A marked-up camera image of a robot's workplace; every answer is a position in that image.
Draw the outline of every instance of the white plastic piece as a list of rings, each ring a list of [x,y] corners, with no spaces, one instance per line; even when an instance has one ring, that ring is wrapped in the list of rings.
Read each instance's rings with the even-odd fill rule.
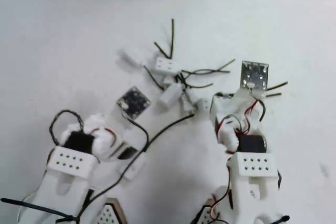
[[[239,146],[239,140],[235,132],[237,126],[231,124],[223,122],[218,131],[217,141],[224,144],[228,151],[236,152]]]
[[[194,106],[190,104],[185,93],[181,95],[181,105],[182,105],[182,112],[184,116],[191,115],[195,112]]]
[[[178,72],[181,71],[181,69],[178,67],[178,64],[175,61],[158,57],[156,59],[154,71],[158,74],[175,76]]]
[[[208,99],[199,99],[198,102],[197,102],[197,109],[200,113],[209,114],[210,101]]]
[[[178,101],[182,94],[182,84],[173,83],[167,88],[160,96],[158,103],[165,109],[170,108],[175,102]]]
[[[93,155],[56,146],[48,162],[47,169],[89,179],[97,163],[97,158]]]
[[[92,135],[95,139],[92,144],[92,154],[99,159],[107,159],[115,151],[114,146],[118,136],[103,127],[94,131]]]
[[[104,205],[94,224],[120,224],[116,213],[111,205]]]
[[[139,173],[140,169],[147,163],[146,153],[141,153],[140,156],[136,159],[136,161],[130,166],[128,171],[125,173],[124,178],[127,180],[133,180],[136,175]],[[119,173],[121,174],[125,170],[126,166],[122,166],[119,169]]]
[[[97,159],[90,154],[57,146],[31,203],[76,216],[88,193],[89,181],[97,163]],[[49,216],[45,212],[27,208],[19,223],[41,224]]]
[[[210,221],[212,221],[212,218],[210,216],[210,209],[211,207],[204,207],[203,208],[203,211],[197,221],[197,224],[206,224]]]
[[[163,83],[164,88],[166,89],[174,82],[175,80],[173,76],[165,76],[162,83]]]
[[[186,93],[188,100],[190,101],[192,105],[195,105],[199,101],[198,96],[195,94],[195,92],[192,89],[186,89],[185,93]]]
[[[128,50],[127,52],[123,52],[121,57],[136,68],[141,68],[143,66],[143,60],[137,50]]]
[[[234,214],[230,223],[253,224],[257,218],[264,223],[273,223],[283,216],[277,206],[278,174],[271,154],[236,152],[227,165],[230,167]],[[258,192],[252,185],[257,185]]]

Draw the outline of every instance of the cable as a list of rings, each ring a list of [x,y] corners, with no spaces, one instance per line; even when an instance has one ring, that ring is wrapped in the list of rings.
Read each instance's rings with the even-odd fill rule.
[[[102,196],[103,194],[105,194],[106,192],[108,192],[109,190],[111,190],[113,187],[115,187],[124,177],[125,173],[128,171],[128,169],[131,167],[131,165],[137,160],[137,158],[141,155],[141,153],[143,153],[150,145],[149,143],[149,134],[148,132],[139,124],[135,123],[133,120],[128,119],[128,121],[130,121],[132,124],[134,124],[135,126],[139,127],[139,129],[141,129],[145,135],[146,135],[146,143],[144,145],[144,147],[139,151],[139,153],[134,157],[134,159],[127,165],[127,167],[125,168],[125,170],[121,173],[120,177],[117,179],[116,182],[114,182],[113,185],[109,186],[108,188],[106,188],[105,190],[101,191],[100,193],[98,193],[97,195],[95,195],[92,199],[90,199],[88,201],[88,203],[83,206],[83,208],[79,211],[78,216],[77,216],[77,223],[79,223],[79,219],[82,216],[82,214],[84,213],[84,211],[89,207],[89,205],[94,202],[97,198],[99,198],[100,196]]]
[[[175,122],[172,122],[171,124],[167,125],[165,128],[163,128],[162,130],[160,130],[155,136],[153,136],[153,138],[150,140],[149,142],[149,145],[147,148],[149,148],[149,146],[151,146],[151,144],[153,144],[153,142],[163,133],[165,132],[166,130],[168,130],[170,127],[184,121],[184,120],[187,120],[188,118],[192,118],[193,116],[195,116],[195,114],[191,114],[191,115],[188,115],[188,116],[185,116],[183,118],[180,118],[178,120],[176,120]]]
[[[192,74],[198,74],[198,75],[204,75],[204,74],[211,74],[211,73],[214,73],[214,72],[219,72],[221,71],[223,68],[227,67],[228,65],[230,65],[232,62],[234,62],[236,59],[232,59],[231,61],[229,61],[228,63],[224,64],[223,66],[217,68],[217,69],[197,69],[195,71],[188,71],[190,73],[188,73],[189,75],[187,77],[185,77],[185,79],[187,79],[189,76],[191,76]]]
[[[278,95],[282,95],[282,93],[267,94],[265,97],[276,97]]]
[[[212,221],[207,222],[206,224],[214,223],[215,221],[219,221],[219,222],[223,222],[223,223],[229,224],[229,222],[227,222],[226,220],[220,220],[220,219],[213,219]]]
[[[164,90],[164,88],[157,82],[157,80],[154,78],[154,76],[152,75],[152,73],[149,71],[149,69],[146,66],[143,66],[145,68],[145,70],[147,71],[147,73],[149,74],[149,76],[151,77],[151,79],[155,82],[156,86],[161,89]]]
[[[161,52],[167,59],[170,59],[169,56],[166,54],[165,51],[163,51],[163,49],[159,46],[158,43],[154,42],[154,45],[156,45],[156,47],[160,50],[160,52]]]
[[[202,75],[210,74],[210,73],[231,73],[231,71],[228,71],[228,70],[216,70],[216,69],[210,69],[210,68],[197,69],[194,72],[190,72],[190,71],[187,71],[187,70],[181,70],[181,71],[184,72],[184,73],[188,73],[189,75],[194,74],[196,76],[202,76]]]
[[[203,89],[203,88],[207,88],[207,87],[210,87],[213,85],[213,83],[209,83],[207,85],[204,85],[204,86],[193,86],[193,85],[190,85],[190,84],[187,84],[189,88],[193,88],[193,89]]]
[[[127,119],[131,124],[133,124],[134,126],[138,127],[139,129],[141,129],[146,134],[146,136],[149,136],[148,131],[144,127],[142,127],[140,124],[138,124],[137,122],[133,121],[128,116],[126,116],[123,111],[121,112],[121,115],[125,119]],[[149,137],[146,138],[146,145],[144,147],[144,152],[148,149],[148,146],[149,146]]]
[[[4,202],[4,203],[12,204],[12,205],[17,205],[17,206],[23,206],[23,207],[36,209],[36,210],[39,210],[39,211],[42,211],[42,212],[47,212],[47,213],[53,214],[53,215],[59,215],[59,216],[62,216],[62,217],[66,218],[67,220],[70,220],[70,221],[73,221],[73,220],[78,221],[78,218],[74,217],[72,215],[67,215],[67,214],[65,214],[63,212],[60,212],[60,211],[56,211],[56,210],[53,210],[53,209],[50,209],[50,208],[47,208],[47,207],[41,207],[41,206],[34,205],[34,204],[31,204],[31,203],[27,203],[27,202],[24,202],[24,201],[7,199],[7,198],[2,198],[1,201]]]
[[[288,81],[285,81],[284,83],[281,83],[281,84],[279,84],[279,85],[275,85],[275,86],[273,86],[273,87],[270,87],[270,88],[266,89],[266,91],[273,90],[273,89],[277,89],[277,88],[280,88],[280,87],[282,87],[282,86],[284,86],[284,85],[287,85],[287,84],[288,84]]]
[[[290,219],[290,217],[288,215],[284,215],[284,216],[281,217],[281,219],[279,219],[275,222],[272,222],[271,224],[280,224],[280,223],[289,221],[289,219]]]
[[[217,135],[218,135],[219,130],[221,129],[221,127],[222,127],[224,121],[225,121],[226,119],[232,117],[232,116],[233,116],[233,117],[237,120],[237,122],[239,123],[239,133],[242,133],[242,132],[243,132],[243,128],[242,128],[241,122],[240,122],[240,120],[238,119],[238,117],[237,117],[236,115],[229,114],[229,115],[225,116],[225,117],[221,120],[221,122],[218,124],[218,130],[217,130],[217,132],[216,132]]]
[[[264,104],[264,102],[262,100],[258,100],[258,102],[261,104],[261,106],[263,107],[263,113],[261,114],[261,117],[259,119],[259,122],[261,122],[265,116],[266,113],[266,106]]]
[[[54,132],[53,132],[54,123],[57,121],[57,119],[60,117],[60,115],[62,115],[63,113],[66,113],[66,112],[74,115],[75,117],[77,117],[80,131],[82,131],[82,132],[84,131],[84,123],[83,123],[83,120],[82,120],[82,118],[80,117],[79,114],[77,114],[75,111],[72,111],[72,110],[62,110],[55,115],[54,120],[52,121],[52,123],[49,127],[49,132],[50,132],[51,138],[53,139],[53,142],[56,145],[59,145],[59,143],[57,141],[57,138],[55,138],[55,135],[54,135]]]
[[[171,46],[170,46],[170,59],[173,59],[174,34],[175,34],[174,19],[172,18],[172,42],[171,42]]]
[[[229,190],[230,190],[230,181],[231,181],[231,175],[230,175],[230,168],[227,167],[228,171],[229,171],[229,179],[228,179],[228,183],[227,183],[227,189],[226,189],[226,192],[224,193],[223,196],[221,196],[221,198],[219,198],[218,200],[216,200],[210,207],[210,217],[215,220],[216,217],[213,217],[213,211],[214,211],[214,208],[215,206],[218,205],[219,202],[221,202],[229,193]]]

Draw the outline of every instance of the small white connector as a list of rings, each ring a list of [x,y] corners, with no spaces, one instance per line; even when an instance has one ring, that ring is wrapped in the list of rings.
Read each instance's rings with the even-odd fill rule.
[[[183,92],[182,84],[173,83],[171,84],[160,96],[158,104],[165,109],[170,108],[175,102],[177,102]]]
[[[47,169],[89,179],[98,164],[95,156],[56,146],[47,165]]]
[[[171,84],[175,83],[173,76],[165,76],[163,79],[163,86],[165,89],[167,89]]]
[[[183,115],[187,116],[187,115],[194,114],[195,107],[191,105],[185,93],[181,95],[181,105],[182,105]]]
[[[133,180],[136,175],[139,173],[140,169],[147,163],[147,156],[146,153],[141,153],[140,156],[134,161],[134,163],[130,166],[130,168],[127,170],[127,172],[124,175],[124,178],[127,180]],[[122,172],[125,170],[125,166],[121,167],[119,169],[119,173],[122,174]]]
[[[278,177],[274,157],[270,153],[236,152],[227,165],[243,177]]]
[[[153,70],[158,74],[164,74],[169,76],[175,76],[181,71],[175,61],[162,57],[158,57],[156,59],[156,64]]]
[[[195,105],[199,101],[199,98],[192,89],[186,89],[185,93],[192,105]]]
[[[140,57],[137,50],[128,50],[127,52],[123,51],[121,57],[136,68],[141,68],[144,65],[143,59]]]
[[[197,102],[197,109],[199,113],[207,113],[210,111],[210,101],[208,99],[199,99]]]

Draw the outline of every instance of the white plastic bracket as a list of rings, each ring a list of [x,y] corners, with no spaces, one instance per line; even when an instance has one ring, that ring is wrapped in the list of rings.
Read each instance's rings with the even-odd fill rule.
[[[234,224],[253,224],[256,219],[264,223],[279,220],[278,173],[274,158],[269,153],[236,152],[227,162],[230,168]],[[251,185],[259,192],[254,194]]]
[[[57,146],[47,165],[32,204],[76,216],[89,190],[92,171],[98,160],[87,153]],[[20,224],[40,224],[49,214],[27,208]]]

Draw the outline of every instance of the wire connector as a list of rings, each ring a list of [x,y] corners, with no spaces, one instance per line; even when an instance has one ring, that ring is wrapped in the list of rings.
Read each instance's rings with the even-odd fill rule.
[[[175,61],[162,57],[158,57],[156,59],[156,64],[153,70],[158,74],[164,74],[169,76],[175,76],[181,71]]]
[[[165,109],[170,108],[175,102],[178,101],[182,94],[182,84],[173,83],[167,88],[160,96],[158,103]]]

